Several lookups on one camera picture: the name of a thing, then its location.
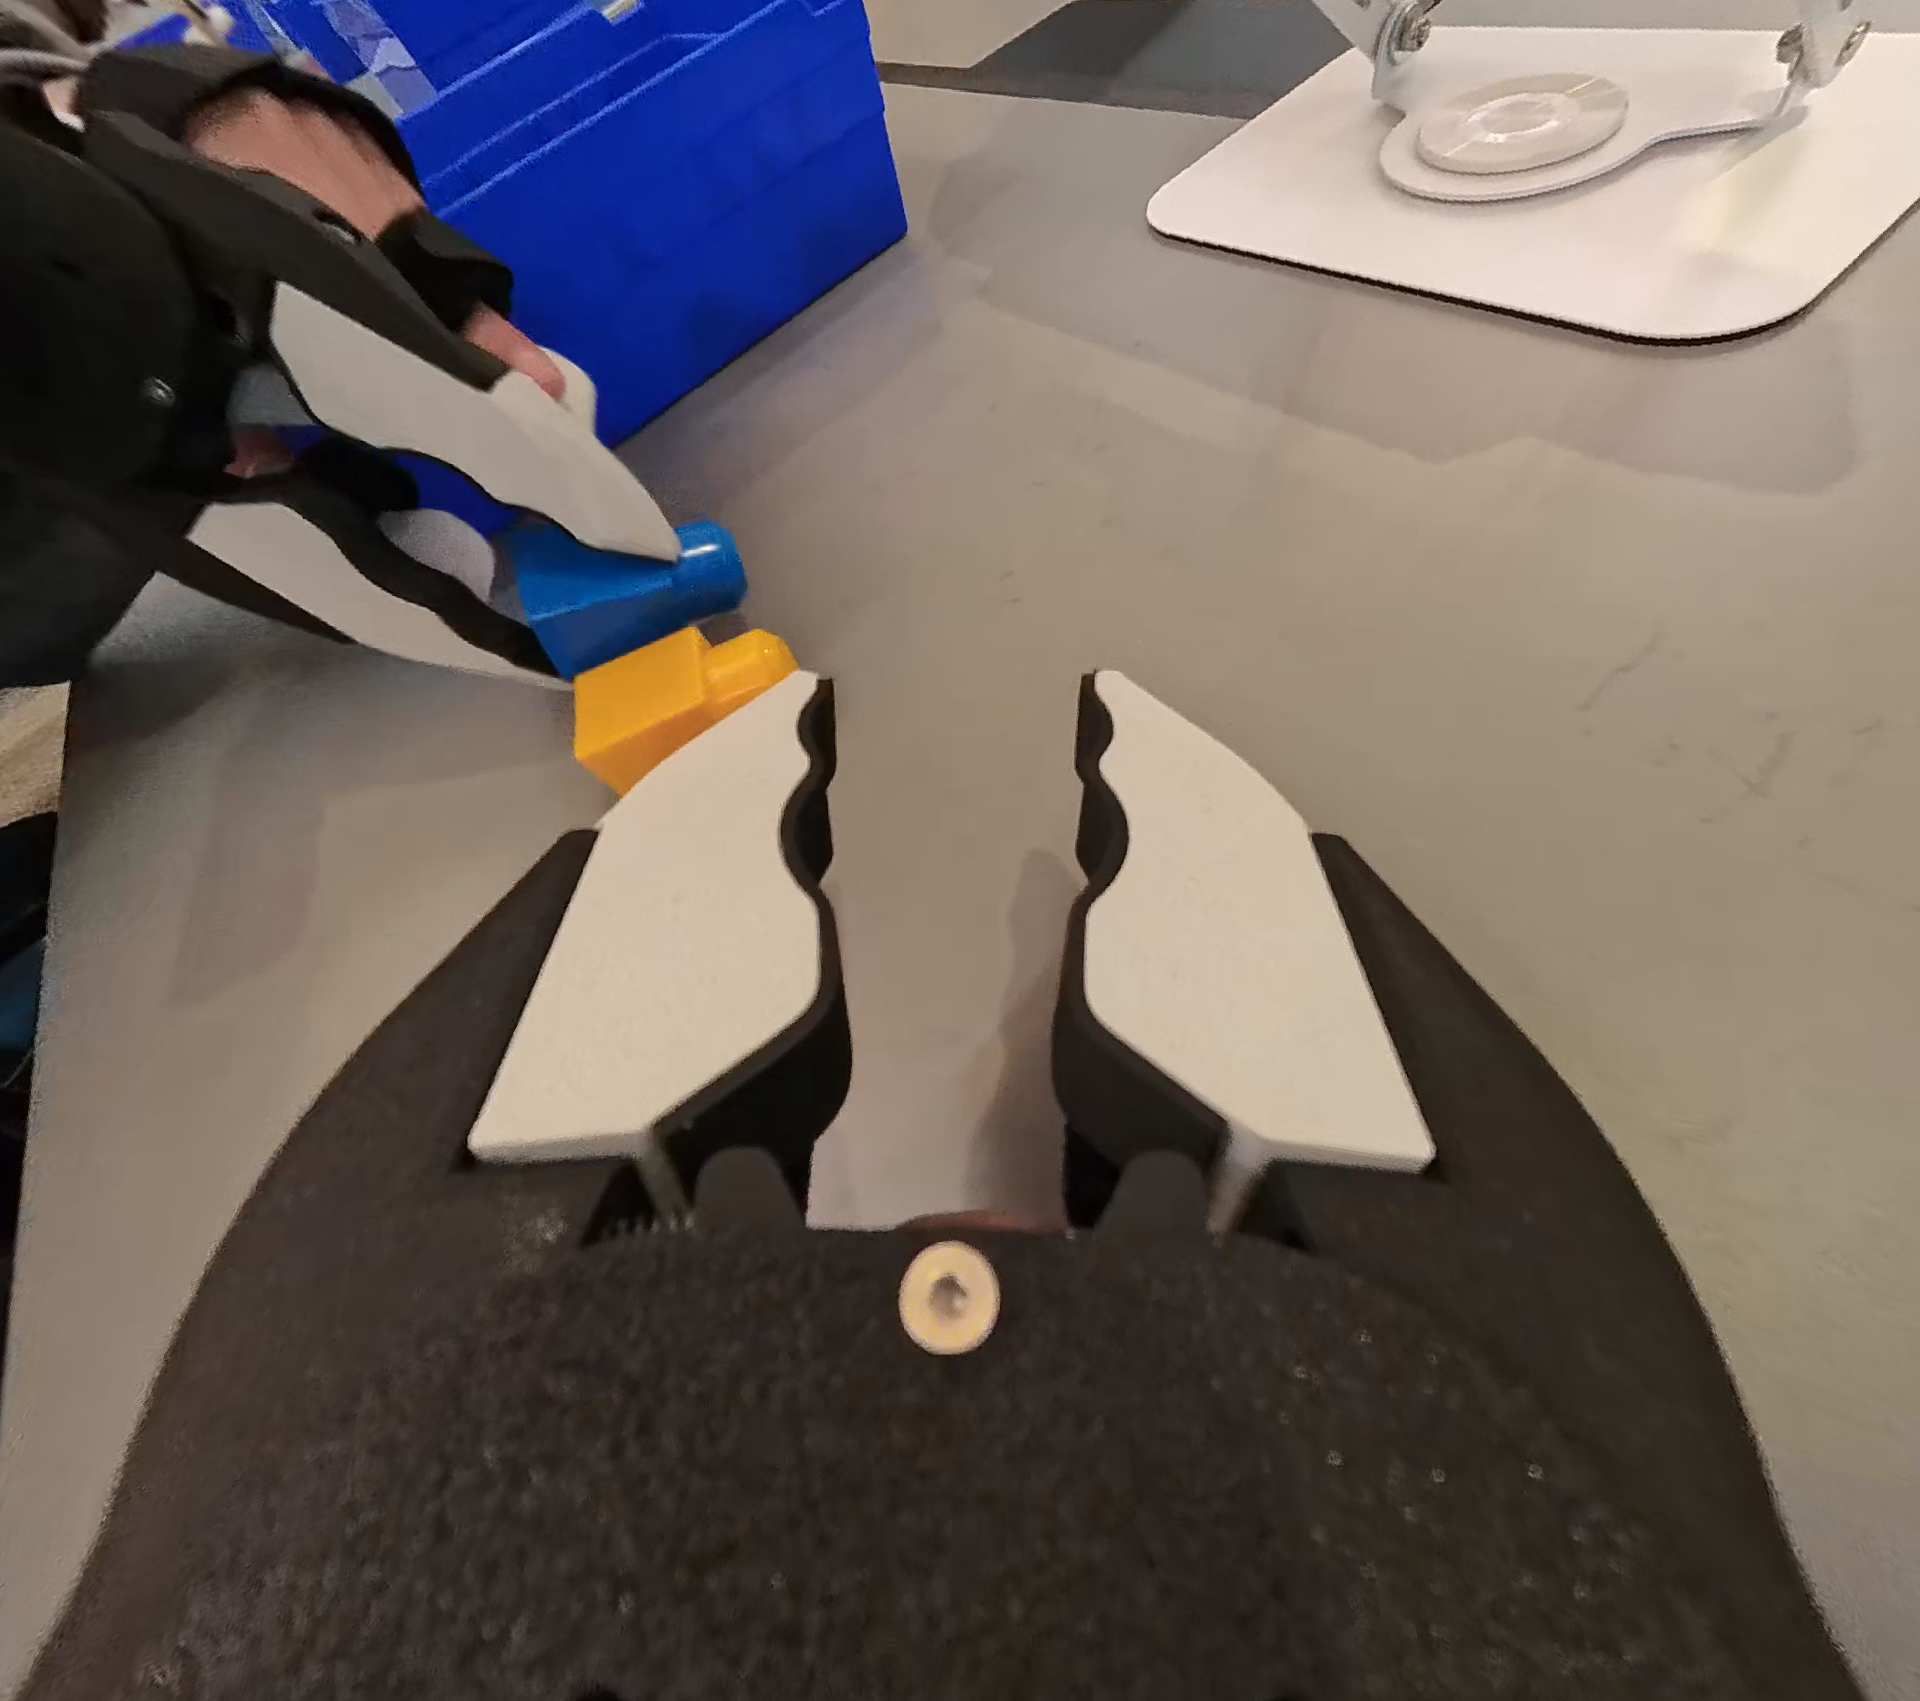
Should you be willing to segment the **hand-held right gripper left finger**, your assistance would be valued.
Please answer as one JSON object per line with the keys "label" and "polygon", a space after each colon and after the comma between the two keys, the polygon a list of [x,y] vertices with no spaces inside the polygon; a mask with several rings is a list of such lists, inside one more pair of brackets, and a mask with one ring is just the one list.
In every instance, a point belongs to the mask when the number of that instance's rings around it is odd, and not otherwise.
{"label": "hand-held right gripper left finger", "polygon": [[483,1162],[807,1168],[851,1087],[835,687],[796,671],[621,794],[467,1130]]}

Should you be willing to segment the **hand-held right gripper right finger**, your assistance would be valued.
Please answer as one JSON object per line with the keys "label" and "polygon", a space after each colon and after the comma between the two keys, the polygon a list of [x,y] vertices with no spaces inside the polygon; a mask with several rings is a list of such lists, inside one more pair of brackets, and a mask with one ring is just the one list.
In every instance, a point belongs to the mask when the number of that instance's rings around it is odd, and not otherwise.
{"label": "hand-held right gripper right finger", "polygon": [[1301,815],[1114,668],[1080,680],[1072,756],[1067,1126],[1114,1162],[1426,1168],[1428,1121]]}

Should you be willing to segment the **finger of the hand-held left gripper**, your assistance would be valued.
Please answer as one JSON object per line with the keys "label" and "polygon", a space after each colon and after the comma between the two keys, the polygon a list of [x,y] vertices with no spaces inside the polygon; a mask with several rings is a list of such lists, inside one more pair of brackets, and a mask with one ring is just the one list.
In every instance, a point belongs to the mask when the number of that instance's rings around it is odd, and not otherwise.
{"label": "finger of the hand-held left gripper", "polygon": [[680,538],[640,480],[568,406],[506,370],[488,389],[280,285],[270,339],[305,411],[366,446],[421,454],[577,543],[676,563]]}
{"label": "finger of the hand-held left gripper", "polygon": [[458,514],[372,508],[308,467],[225,478],[186,543],[325,632],[434,671],[560,685],[540,638],[500,610],[500,559]]}

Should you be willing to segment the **blue one-stud block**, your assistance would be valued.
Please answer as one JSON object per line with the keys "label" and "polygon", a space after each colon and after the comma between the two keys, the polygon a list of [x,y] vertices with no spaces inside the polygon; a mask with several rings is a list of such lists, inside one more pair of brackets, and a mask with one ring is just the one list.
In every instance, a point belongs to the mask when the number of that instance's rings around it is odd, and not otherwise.
{"label": "blue one-stud block", "polygon": [[676,538],[677,559],[662,560],[596,551],[554,525],[504,534],[519,610],[565,680],[743,605],[747,568],[728,531],[693,520]]}

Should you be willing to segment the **orange one-stud block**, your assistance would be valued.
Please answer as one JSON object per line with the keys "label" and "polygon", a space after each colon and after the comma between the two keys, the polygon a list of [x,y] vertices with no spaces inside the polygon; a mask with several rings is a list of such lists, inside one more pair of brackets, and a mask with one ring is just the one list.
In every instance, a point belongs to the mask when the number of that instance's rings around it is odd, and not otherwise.
{"label": "orange one-stud block", "polygon": [[628,794],[689,741],[753,703],[798,668],[761,631],[709,643],[667,632],[571,683],[573,756],[611,794]]}

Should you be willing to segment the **grey desk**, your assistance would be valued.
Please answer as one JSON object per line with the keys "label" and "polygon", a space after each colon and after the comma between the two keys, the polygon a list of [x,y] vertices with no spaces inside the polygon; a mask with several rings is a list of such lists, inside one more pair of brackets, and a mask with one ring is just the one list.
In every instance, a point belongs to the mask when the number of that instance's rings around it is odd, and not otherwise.
{"label": "grey desk", "polygon": [[[635,440],[838,691],[823,1218],[1048,1188],[1116,667],[1345,835],[1691,1272],[1779,1478],[1915,1459],[1915,229],[1652,350],[1145,229],[1190,109],[885,92],[909,234]],[[602,800],[554,691],[155,585],[67,727],[5,1496],[84,1502],[373,1023]]]}

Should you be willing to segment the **person's left hand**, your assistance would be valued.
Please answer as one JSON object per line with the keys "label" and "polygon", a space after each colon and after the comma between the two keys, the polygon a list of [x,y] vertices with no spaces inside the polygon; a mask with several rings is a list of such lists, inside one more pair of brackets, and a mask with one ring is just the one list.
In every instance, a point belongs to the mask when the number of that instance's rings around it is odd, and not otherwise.
{"label": "person's left hand", "polygon": [[404,146],[373,131],[366,110],[252,82],[191,109],[179,137],[204,159],[267,174],[317,200],[372,241],[444,326],[550,399],[564,399],[560,365],[501,311],[506,270],[436,220],[401,166]]}

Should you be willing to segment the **white tilting stand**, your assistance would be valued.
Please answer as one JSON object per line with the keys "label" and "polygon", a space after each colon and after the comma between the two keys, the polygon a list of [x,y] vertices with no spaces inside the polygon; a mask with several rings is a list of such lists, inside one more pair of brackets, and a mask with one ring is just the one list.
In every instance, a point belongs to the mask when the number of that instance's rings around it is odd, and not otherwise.
{"label": "white tilting stand", "polygon": [[1151,233],[1648,345],[1806,312],[1915,207],[1915,35],[1462,26],[1310,0],[1345,50],[1163,180]]}

